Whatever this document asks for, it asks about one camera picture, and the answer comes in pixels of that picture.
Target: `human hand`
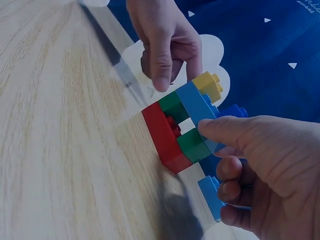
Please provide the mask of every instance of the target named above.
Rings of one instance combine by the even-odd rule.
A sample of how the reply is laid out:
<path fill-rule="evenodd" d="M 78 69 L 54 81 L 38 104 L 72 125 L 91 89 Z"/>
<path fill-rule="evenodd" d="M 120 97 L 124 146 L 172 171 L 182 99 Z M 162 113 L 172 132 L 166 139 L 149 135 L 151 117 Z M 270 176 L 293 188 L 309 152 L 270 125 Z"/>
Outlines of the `human hand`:
<path fill-rule="evenodd" d="M 174 0 L 127 0 L 133 27 L 143 42 L 141 67 L 165 92 L 184 62 L 188 81 L 202 73 L 202 44 Z"/>
<path fill-rule="evenodd" d="M 226 145 L 216 153 L 223 158 L 216 169 L 218 197 L 230 204 L 220 211 L 225 224 L 262 240 L 320 239 L 320 124 L 225 116 L 198 127 Z"/>

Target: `wooden table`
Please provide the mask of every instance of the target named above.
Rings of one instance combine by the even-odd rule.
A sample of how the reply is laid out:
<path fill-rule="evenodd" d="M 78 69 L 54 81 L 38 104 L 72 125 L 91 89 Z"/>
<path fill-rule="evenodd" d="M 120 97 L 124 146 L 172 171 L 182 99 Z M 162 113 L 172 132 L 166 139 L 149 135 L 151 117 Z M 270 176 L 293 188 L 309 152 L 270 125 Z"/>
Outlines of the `wooden table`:
<path fill-rule="evenodd" d="M 132 42 L 106 11 L 122 53 Z M 0 30 L 1 240 L 188 239 L 179 228 L 196 240 L 198 221 L 203 239 L 255 239 L 214 222 L 197 164 L 179 176 L 161 166 L 142 107 L 76 2 L 2 0 Z"/>

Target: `toy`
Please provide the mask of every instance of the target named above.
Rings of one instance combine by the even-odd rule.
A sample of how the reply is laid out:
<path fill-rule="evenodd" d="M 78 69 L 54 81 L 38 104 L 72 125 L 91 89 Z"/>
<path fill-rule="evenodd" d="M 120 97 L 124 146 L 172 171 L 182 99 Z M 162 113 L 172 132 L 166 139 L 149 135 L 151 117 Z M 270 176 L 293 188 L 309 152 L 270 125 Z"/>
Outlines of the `toy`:
<path fill-rule="evenodd" d="M 178 144 L 183 154 L 193 163 L 211 155 L 211 152 L 205 145 L 200 133 L 196 128 L 177 138 Z"/>
<path fill-rule="evenodd" d="M 212 105 L 212 102 L 221 99 L 219 82 L 217 75 L 205 72 L 142 110 L 159 158 L 167 169 L 177 174 L 192 164 L 200 163 L 207 177 L 198 181 L 198 185 L 218 222 L 220 209 L 225 203 L 217 195 L 219 182 L 214 176 L 219 158 L 213 153 L 217 146 L 220 149 L 223 145 L 202 136 L 198 132 L 198 122 L 222 116 L 248 116 L 244 108 L 235 104 L 222 111 Z M 181 135 L 179 124 L 188 118 L 191 118 L 195 128 Z"/>
<path fill-rule="evenodd" d="M 216 74 L 211 75 L 206 71 L 193 79 L 192 82 L 202 95 L 208 94 L 213 103 L 221 99 L 220 93 L 223 91 L 223 88 L 219 84 L 220 79 Z"/>
<path fill-rule="evenodd" d="M 198 181 L 198 185 L 205 198 L 205 201 L 211 211 L 211 214 L 217 222 L 221 221 L 220 209 L 226 204 L 218 198 L 219 182 L 215 177 L 206 176 Z"/>
<path fill-rule="evenodd" d="M 198 127 L 198 122 L 202 119 L 216 119 L 214 112 L 218 111 L 215 106 L 212 106 L 208 95 L 201 95 L 193 81 L 187 82 L 185 85 L 175 90 L 179 96 L 184 108 L 190 116 L 195 127 Z M 213 154 L 217 147 L 217 143 L 201 136 L 204 144 Z"/>
<path fill-rule="evenodd" d="M 158 102 L 142 111 L 154 146 L 162 164 L 174 174 L 192 165 L 181 151 L 177 137 L 181 135 L 179 126 L 172 117 L 166 117 Z"/>

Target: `yellow lego brick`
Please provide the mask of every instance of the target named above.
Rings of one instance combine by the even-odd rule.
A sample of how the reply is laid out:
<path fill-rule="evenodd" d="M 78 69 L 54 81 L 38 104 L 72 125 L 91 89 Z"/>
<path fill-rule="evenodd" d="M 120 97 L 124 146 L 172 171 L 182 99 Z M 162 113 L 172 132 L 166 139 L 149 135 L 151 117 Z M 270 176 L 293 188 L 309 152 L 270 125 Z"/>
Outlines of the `yellow lego brick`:
<path fill-rule="evenodd" d="M 193 79 L 192 82 L 202 95 L 208 94 L 212 103 L 221 99 L 220 93 L 223 91 L 223 88 L 221 87 L 219 83 L 220 79 L 216 74 L 211 75 L 206 71 Z"/>

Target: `blue blanket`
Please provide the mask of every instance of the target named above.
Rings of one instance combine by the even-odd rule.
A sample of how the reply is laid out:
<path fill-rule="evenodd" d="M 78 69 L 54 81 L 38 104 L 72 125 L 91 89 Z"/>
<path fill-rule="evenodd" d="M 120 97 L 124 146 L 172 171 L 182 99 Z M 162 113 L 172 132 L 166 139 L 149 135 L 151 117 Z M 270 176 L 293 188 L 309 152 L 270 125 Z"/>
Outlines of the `blue blanket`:
<path fill-rule="evenodd" d="M 199 34 L 224 45 L 230 91 L 219 108 L 303 121 L 320 116 L 320 0 L 176 0 Z M 125 0 L 109 8 L 134 42 Z M 188 11 L 194 13 L 189 17 Z"/>

